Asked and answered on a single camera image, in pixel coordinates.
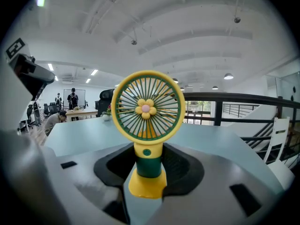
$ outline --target standing person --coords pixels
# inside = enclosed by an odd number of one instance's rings
[[[73,110],[78,106],[78,96],[75,94],[75,88],[71,89],[71,94],[67,97],[67,101],[69,102],[69,110]]]
[[[39,108],[40,108],[40,106],[38,104],[38,101],[34,101],[34,103],[33,103],[33,113],[34,113],[35,124],[38,127],[39,127],[39,125],[42,125],[41,114],[39,113],[39,110],[38,110]]]
[[[57,94],[57,97],[55,97],[55,104],[59,107],[58,111],[61,110],[61,97],[60,93]]]
[[[46,121],[45,133],[49,136],[56,123],[65,122],[67,119],[66,111],[60,111],[60,113],[52,114]]]

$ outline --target wooden floor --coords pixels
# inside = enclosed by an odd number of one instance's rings
[[[38,145],[43,146],[47,139],[47,136],[44,132],[46,121],[47,118],[43,120],[42,125],[40,125],[39,127],[31,124],[33,128],[29,128],[29,132],[27,132],[25,128],[22,129],[22,135],[29,135]]]

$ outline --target white ceiling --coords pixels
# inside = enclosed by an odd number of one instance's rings
[[[154,69],[193,85],[188,91],[227,90],[297,53],[266,0],[32,0],[15,31],[59,78],[84,83],[98,69],[90,83],[106,87]],[[233,80],[223,79],[228,72]]]

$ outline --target tabletop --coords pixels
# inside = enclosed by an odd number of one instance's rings
[[[129,143],[113,121],[102,118],[56,124],[45,142],[56,156],[80,154]],[[228,127],[182,124],[167,140],[179,146],[225,157],[243,167],[267,185],[273,192],[282,187],[263,160]]]
[[[98,110],[96,110],[95,108],[89,108],[87,107],[86,109],[79,109],[79,110],[68,110],[66,115],[73,115],[73,114],[87,114],[87,113],[97,113]]]

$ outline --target yellow flower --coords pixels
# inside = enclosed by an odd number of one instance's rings
[[[150,115],[156,114],[156,108],[154,107],[154,102],[152,99],[140,99],[137,102],[138,106],[135,108],[137,114],[141,114],[142,118],[149,119]]]

